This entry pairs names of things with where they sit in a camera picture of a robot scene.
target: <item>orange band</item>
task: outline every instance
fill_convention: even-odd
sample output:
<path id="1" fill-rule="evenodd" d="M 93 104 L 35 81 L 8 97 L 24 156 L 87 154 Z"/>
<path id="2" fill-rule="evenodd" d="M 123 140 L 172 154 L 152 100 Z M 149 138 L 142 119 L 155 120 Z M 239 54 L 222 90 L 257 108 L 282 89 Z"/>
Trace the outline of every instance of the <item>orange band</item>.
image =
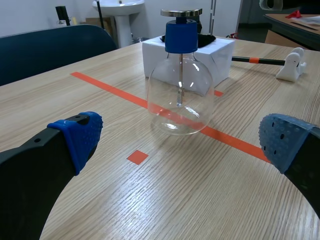
<path id="1" fill-rule="evenodd" d="M 149 155 L 142 151 L 136 150 L 127 159 L 134 164 L 140 165 Z"/>
<path id="2" fill-rule="evenodd" d="M 92 84 L 98 88 L 101 88 L 103 90 L 108 91 L 109 93 L 112 93 L 120 98 L 123 98 L 125 100 L 128 100 L 129 102 L 132 102 L 136 105 L 139 105 L 145 109 L 148 108 L 148 103 L 145 99 L 142 99 L 140 97 L 137 97 L 135 95 L 132 95 L 128 92 L 125 92 L 123 90 L 120 90 L 114 86 L 108 85 L 104 82 L 98 81 L 90 76 L 84 75 L 80 72 L 73 72 L 71 73 L 72 76 L 81 79 L 89 84 Z M 181 116 L 173 115 L 173 118 L 175 121 L 179 121 L 181 119 Z M 242 141 L 234 136 L 230 136 L 226 133 L 223 133 L 221 131 L 218 131 L 216 129 L 213 129 L 211 127 L 205 127 L 202 131 L 202 134 L 207 135 L 210 138 L 216 139 L 224 144 L 227 144 L 235 149 L 238 149 L 244 153 L 250 154 L 258 159 L 261 159 L 267 163 L 270 163 L 269 160 L 267 160 L 266 156 L 264 155 L 261 148 L 254 146 L 248 142 Z"/>
<path id="3" fill-rule="evenodd" d="M 259 63 L 259 60 L 260 60 L 259 57 L 250 57 L 249 63 L 251 63 L 251 64 L 258 64 L 258 63 Z"/>
<path id="4" fill-rule="evenodd" d="M 216 95 L 217 97 L 221 97 L 223 94 L 224 93 L 221 91 L 214 90 L 214 95 Z"/>

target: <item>blue rubber gripper pad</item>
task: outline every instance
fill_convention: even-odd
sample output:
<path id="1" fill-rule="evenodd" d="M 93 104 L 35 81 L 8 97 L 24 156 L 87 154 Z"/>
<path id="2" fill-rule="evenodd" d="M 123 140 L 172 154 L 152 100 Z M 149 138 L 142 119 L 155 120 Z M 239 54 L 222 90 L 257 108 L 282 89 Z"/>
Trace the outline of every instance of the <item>blue rubber gripper pad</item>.
<path id="1" fill-rule="evenodd" d="M 88 115 L 90 120 L 86 125 L 76 121 L 58 120 L 47 127 L 59 129 L 63 132 L 70 156 L 75 167 L 75 175 L 85 167 L 90 152 L 100 140 L 103 128 L 102 117 L 92 111 L 81 112 L 79 115 Z"/>
<path id="2" fill-rule="evenodd" d="M 273 113 L 259 127 L 261 149 L 266 158 L 285 173 L 315 125 L 292 116 Z"/>

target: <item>blue lid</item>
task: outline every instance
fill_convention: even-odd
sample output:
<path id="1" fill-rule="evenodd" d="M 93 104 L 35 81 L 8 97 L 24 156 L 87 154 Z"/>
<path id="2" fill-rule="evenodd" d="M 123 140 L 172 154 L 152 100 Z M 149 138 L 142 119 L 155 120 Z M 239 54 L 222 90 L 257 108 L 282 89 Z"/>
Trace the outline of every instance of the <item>blue lid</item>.
<path id="1" fill-rule="evenodd" d="M 165 30 L 165 51 L 171 54 L 189 54 L 198 50 L 197 22 L 177 17 L 169 21 Z"/>

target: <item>white sink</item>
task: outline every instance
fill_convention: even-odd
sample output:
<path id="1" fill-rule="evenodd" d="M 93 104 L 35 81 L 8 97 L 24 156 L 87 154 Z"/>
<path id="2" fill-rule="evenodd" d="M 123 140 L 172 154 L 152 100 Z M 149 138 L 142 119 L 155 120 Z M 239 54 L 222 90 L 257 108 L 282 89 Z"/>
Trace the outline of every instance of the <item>white sink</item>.
<path id="1" fill-rule="evenodd" d="M 144 0 L 101 0 L 100 7 L 105 16 L 127 16 L 139 13 L 144 3 Z M 98 10 L 96 1 L 92 6 Z"/>
<path id="2" fill-rule="evenodd" d="M 137 14 L 141 11 L 144 0 L 100 0 L 102 16 L 114 16 L 118 45 L 120 48 L 131 45 L 131 28 L 129 22 L 130 14 Z M 97 2 L 93 1 L 92 6 L 98 10 Z"/>

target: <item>dark teal chair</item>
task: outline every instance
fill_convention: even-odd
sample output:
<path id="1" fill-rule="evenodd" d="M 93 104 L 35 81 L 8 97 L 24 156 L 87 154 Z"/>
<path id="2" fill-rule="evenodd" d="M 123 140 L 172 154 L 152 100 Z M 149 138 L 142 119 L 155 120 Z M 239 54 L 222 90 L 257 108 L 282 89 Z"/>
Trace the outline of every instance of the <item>dark teal chair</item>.
<path id="1" fill-rule="evenodd" d="M 0 37 L 0 86 L 116 49 L 105 30 L 87 24 Z"/>

